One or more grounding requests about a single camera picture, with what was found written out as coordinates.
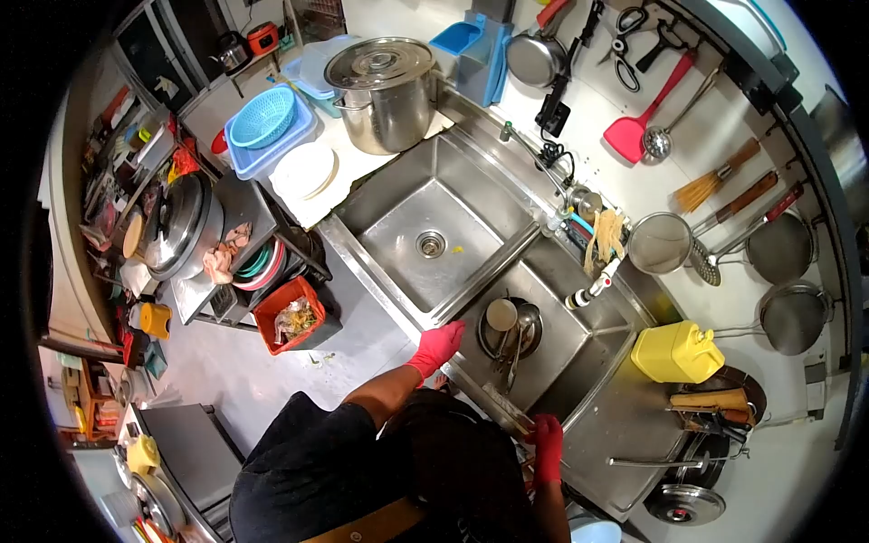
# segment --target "power socket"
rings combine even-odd
[[[570,116],[570,107],[563,102],[558,102],[558,105],[555,107],[555,111],[553,112],[553,114],[544,122],[543,113],[546,111],[547,104],[549,104],[549,100],[551,98],[552,95],[548,94],[543,99],[543,107],[541,107],[541,110],[537,113],[537,116],[534,117],[534,122],[537,123],[538,126],[544,129],[550,135],[552,135],[552,137],[558,137],[561,135],[561,131],[564,129],[567,118]]]

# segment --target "red glove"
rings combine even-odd
[[[536,446],[534,460],[534,488],[550,481],[561,482],[561,443],[564,433],[561,424],[551,414],[534,416],[534,431],[525,436],[525,442]]]
[[[412,366],[420,372],[422,379],[420,379],[419,387],[459,350],[461,335],[464,332],[465,322],[453,321],[440,328],[426,330],[422,333],[416,354],[404,364],[405,366]]]

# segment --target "sink drain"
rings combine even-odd
[[[423,232],[416,238],[416,250],[425,258],[437,258],[443,255],[443,251],[446,248],[447,242],[443,239],[442,235],[434,230]]]

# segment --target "sink basin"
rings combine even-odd
[[[522,411],[551,413],[562,423],[626,347],[633,331],[611,302],[615,291],[612,295],[607,291],[579,311],[564,306],[567,294],[591,284],[578,266],[558,242],[540,236],[461,313],[466,322],[477,322],[492,300],[507,293],[540,309],[541,344],[519,361],[507,398]],[[568,270],[579,273],[563,273]],[[505,390],[507,371],[498,373],[492,368],[471,334],[465,336],[460,352],[464,359],[460,366],[471,379],[480,385],[492,382],[496,389]]]
[[[490,175],[436,137],[374,174],[336,213],[427,314],[531,222]]]

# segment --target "kettle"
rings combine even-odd
[[[223,73],[228,76],[240,71],[250,63],[250,51],[247,40],[238,32],[231,31],[217,38],[217,47],[220,53],[217,56],[209,56],[216,63],[223,65]]]

